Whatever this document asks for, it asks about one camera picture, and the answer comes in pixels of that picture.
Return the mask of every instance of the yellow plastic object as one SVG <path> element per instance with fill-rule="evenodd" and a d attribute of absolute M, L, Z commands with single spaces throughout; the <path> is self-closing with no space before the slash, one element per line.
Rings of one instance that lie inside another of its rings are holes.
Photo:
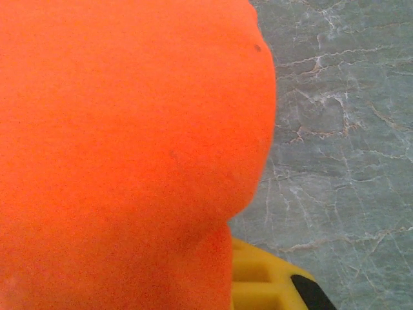
<path fill-rule="evenodd" d="M 310 273 L 236 238 L 232 247 L 231 310 L 335 309 Z"/>

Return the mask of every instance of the gray marble surface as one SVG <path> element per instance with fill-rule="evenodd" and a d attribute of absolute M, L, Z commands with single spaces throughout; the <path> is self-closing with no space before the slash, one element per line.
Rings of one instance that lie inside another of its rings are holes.
<path fill-rule="evenodd" d="M 338 309 L 413 309 L 413 0 L 253 4 L 278 115 L 233 234 L 311 272 Z"/>

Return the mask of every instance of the orange ball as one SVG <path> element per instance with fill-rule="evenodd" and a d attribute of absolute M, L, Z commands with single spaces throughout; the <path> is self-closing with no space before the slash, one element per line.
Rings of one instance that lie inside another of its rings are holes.
<path fill-rule="evenodd" d="M 227 310 L 272 143 L 247 0 L 0 5 L 0 309 Z"/>

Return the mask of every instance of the orange object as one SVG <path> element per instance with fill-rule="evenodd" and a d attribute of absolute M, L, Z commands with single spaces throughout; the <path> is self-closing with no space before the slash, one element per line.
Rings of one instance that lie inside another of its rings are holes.
<path fill-rule="evenodd" d="M 272 141 L 247 0 L 0 4 L 0 309 L 227 310 Z"/>

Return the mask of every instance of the marble countertop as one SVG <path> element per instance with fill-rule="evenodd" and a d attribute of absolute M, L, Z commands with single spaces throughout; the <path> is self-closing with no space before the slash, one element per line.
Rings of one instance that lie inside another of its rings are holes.
<path fill-rule="evenodd" d="M 252 3 L 278 115 L 234 236 L 312 273 L 338 309 L 413 309 L 413 1 Z"/>

